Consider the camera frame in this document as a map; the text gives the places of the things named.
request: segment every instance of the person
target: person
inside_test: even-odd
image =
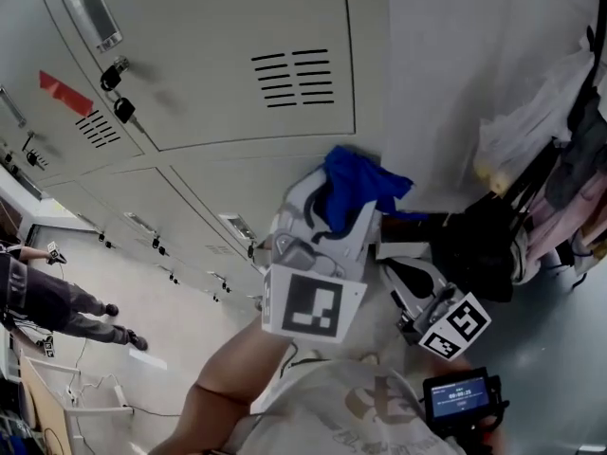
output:
[[[352,360],[302,362],[270,388],[269,407],[251,404],[275,374],[291,340],[256,319],[219,349],[190,388],[175,432],[150,455],[455,455],[465,453],[424,422],[413,390],[398,373]],[[468,370],[432,361],[433,375]],[[484,443],[503,455],[498,428]]]
[[[29,260],[66,263],[63,255],[52,258],[50,253],[41,249],[0,242],[0,305],[3,307],[0,322],[17,340],[37,352],[44,351],[19,328],[33,322],[39,327],[68,336],[98,342],[131,343],[141,351],[147,350],[147,340],[132,330],[82,315],[115,317],[119,313],[117,305],[104,304],[77,284],[20,263]],[[10,283],[9,278],[18,277],[23,277],[21,284],[24,288],[21,294],[15,296],[15,284],[18,290],[20,282]]]

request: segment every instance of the white wall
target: white wall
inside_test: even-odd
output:
[[[91,226],[65,209],[54,199],[39,201],[31,195],[10,173],[0,167],[0,196],[9,202],[23,216],[19,234],[28,236],[34,224],[56,228],[93,230]]]
[[[382,165],[417,185],[412,209],[465,207],[480,118],[511,111],[578,48],[598,0],[391,0]]]

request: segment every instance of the black shoe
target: black shoe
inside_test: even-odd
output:
[[[127,332],[129,333],[129,342],[132,343],[136,349],[140,351],[148,350],[148,341],[145,338],[139,337],[132,330],[128,330]]]
[[[110,317],[115,317],[119,311],[118,306],[114,303],[108,303],[105,305],[105,313]]]

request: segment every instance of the floor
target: floor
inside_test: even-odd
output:
[[[187,389],[209,356],[255,316],[248,300],[225,298],[216,303],[186,285],[174,285],[153,266],[137,263],[103,247],[92,234],[43,229],[37,245],[57,241],[68,264],[66,280],[75,282],[106,302],[120,306],[116,322],[133,328],[150,342],[148,354],[160,367],[130,356],[126,346],[88,342],[79,367],[83,376],[73,385],[97,383],[102,375],[116,375],[130,403],[163,414],[179,413]],[[59,266],[38,262],[37,267],[60,276]],[[368,294],[346,340],[339,346],[299,343],[300,356],[318,349],[327,357],[359,357],[380,352],[382,363],[415,371],[413,352],[393,325],[397,311],[387,291],[368,268]],[[515,291],[507,304],[490,304],[493,323],[469,351],[476,366],[499,374],[503,392],[511,401],[505,428],[509,455],[573,455],[582,443],[607,442],[607,337],[604,279],[607,264],[599,265],[588,280],[571,292],[576,280],[571,269],[541,273]],[[73,366],[83,341],[60,334],[57,362]],[[64,392],[68,379],[53,385]],[[107,405],[114,380],[86,389],[85,402]],[[170,434],[175,418],[137,411],[112,422],[83,418],[81,428],[98,455],[146,453]]]

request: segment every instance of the red arrow sticker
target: red arrow sticker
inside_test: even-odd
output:
[[[85,98],[67,84],[63,84],[45,71],[40,71],[40,87],[55,100],[62,101],[69,109],[82,117],[88,117],[93,111],[93,101]]]

